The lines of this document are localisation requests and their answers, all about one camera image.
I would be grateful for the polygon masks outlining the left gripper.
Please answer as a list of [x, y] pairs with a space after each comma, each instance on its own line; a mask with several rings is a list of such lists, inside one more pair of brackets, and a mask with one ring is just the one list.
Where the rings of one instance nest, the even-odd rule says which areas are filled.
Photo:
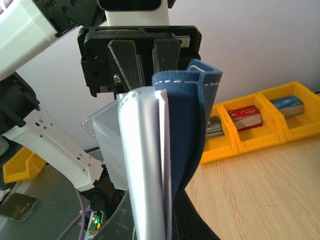
[[200, 59], [202, 34], [195, 26], [82, 27], [77, 36], [81, 67], [93, 97], [151, 86], [159, 72], [186, 70]]

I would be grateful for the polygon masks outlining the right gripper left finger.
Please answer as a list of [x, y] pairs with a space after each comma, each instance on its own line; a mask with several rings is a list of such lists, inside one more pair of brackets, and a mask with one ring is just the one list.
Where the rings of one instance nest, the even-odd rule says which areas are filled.
[[93, 240], [136, 240], [129, 191], [127, 191], [116, 211], [103, 225]]

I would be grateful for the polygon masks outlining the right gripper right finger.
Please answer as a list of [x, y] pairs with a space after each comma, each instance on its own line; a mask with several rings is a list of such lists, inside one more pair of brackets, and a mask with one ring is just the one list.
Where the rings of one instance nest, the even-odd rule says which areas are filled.
[[186, 191], [177, 195], [172, 208], [172, 240], [219, 240], [198, 214]]

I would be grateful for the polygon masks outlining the blue card holder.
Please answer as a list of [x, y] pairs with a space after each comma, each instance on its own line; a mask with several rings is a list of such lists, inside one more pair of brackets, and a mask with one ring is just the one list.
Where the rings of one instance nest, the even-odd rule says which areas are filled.
[[137, 240], [172, 240], [173, 204], [194, 175], [223, 73], [198, 59], [158, 72], [82, 122], [115, 186], [129, 191]]

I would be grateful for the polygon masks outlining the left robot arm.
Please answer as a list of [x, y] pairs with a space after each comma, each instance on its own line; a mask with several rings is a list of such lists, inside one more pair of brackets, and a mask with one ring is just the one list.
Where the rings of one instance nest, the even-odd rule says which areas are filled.
[[0, 133], [38, 154], [84, 194], [112, 189], [106, 168], [63, 134], [17, 73], [75, 28], [93, 97], [150, 86], [199, 59], [195, 26], [169, 25], [172, 0], [3, 0], [0, 3]]

